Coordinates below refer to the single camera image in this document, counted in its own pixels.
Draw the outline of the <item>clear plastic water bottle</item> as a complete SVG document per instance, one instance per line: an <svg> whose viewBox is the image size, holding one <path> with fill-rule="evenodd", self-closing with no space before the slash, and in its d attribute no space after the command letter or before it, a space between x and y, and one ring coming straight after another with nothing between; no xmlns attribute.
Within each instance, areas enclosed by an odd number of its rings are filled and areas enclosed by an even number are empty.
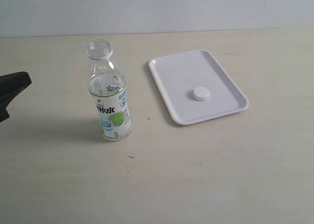
<svg viewBox="0 0 314 224"><path fill-rule="evenodd" d="M113 48L106 40L89 42L87 55L88 91L95 101L101 132L107 140L122 140L132 130L123 69L113 57Z"/></svg>

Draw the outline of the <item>white bottle cap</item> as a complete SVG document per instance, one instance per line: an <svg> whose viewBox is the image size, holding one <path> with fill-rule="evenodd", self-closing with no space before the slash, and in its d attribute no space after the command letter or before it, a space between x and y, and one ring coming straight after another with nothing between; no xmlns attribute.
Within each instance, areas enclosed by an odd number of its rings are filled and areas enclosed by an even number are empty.
<svg viewBox="0 0 314 224"><path fill-rule="evenodd" d="M209 99L209 95L209 90L203 86L198 86L193 90L193 98L197 101L206 101Z"/></svg>

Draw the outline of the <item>white plastic tray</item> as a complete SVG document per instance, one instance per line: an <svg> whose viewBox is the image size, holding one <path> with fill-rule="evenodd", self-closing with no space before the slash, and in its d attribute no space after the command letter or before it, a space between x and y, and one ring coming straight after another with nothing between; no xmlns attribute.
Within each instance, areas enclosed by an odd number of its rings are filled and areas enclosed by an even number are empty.
<svg viewBox="0 0 314 224"><path fill-rule="evenodd" d="M244 111L249 101L214 56L193 50L157 57L149 69L174 122L192 125ZM209 90L209 99L197 101L193 90Z"/></svg>

